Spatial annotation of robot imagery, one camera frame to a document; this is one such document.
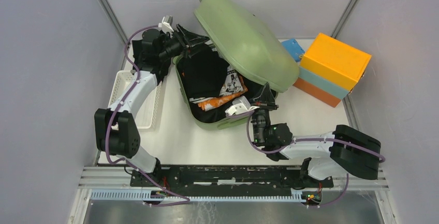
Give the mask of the green hard-shell suitcase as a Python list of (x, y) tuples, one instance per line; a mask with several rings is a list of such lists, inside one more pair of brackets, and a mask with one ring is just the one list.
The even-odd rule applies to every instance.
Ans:
[(211, 44), (194, 50), (203, 61), (217, 52), (242, 77), (247, 99), (266, 83), (276, 97), (297, 81), (298, 64), (261, 20), (232, 0), (199, 1), (194, 15)]

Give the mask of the white plastic basket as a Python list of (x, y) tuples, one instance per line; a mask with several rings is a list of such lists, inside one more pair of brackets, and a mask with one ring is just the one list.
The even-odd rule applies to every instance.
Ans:
[[(124, 91), (129, 87), (135, 76), (129, 70), (120, 70), (117, 72), (113, 84), (111, 97), (108, 106), (115, 105), (122, 98)], [(161, 99), (162, 83), (160, 83), (140, 106), (135, 117), (135, 123), (139, 130), (153, 130), (156, 123), (157, 111), (161, 107), (163, 100)]]

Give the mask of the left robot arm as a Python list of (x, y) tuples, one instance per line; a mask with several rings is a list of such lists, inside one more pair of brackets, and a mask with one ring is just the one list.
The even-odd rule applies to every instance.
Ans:
[(192, 55), (209, 37), (190, 32), (177, 25), (173, 31), (149, 26), (136, 32), (141, 39), (130, 38), (127, 46), (133, 55), (125, 57), (132, 65), (133, 78), (121, 96), (94, 114), (96, 146), (108, 163), (125, 161), (149, 186), (162, 182), (160, 160), (141, 147), (141, 136), (135, 118), (147, 97), (169, 73), (172, 59)]

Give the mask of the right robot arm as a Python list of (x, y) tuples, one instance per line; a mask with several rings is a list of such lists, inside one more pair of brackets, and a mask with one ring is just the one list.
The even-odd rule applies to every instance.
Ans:
[(299, 181), (314, 186), (335, 175), (353, 175), (364, 180), (378, 178), (379, 165), (386, 158), (381, 154), (381, 142), (348, 125), (338, 124), (335, 130), (320, 135), (295, 136), (287, 123), (273, 124), (270, 112), (277, 110), (270, 84), (245, 100), (251, 112), (247, 125), (250, 145), (273, 161), (303, 160)]

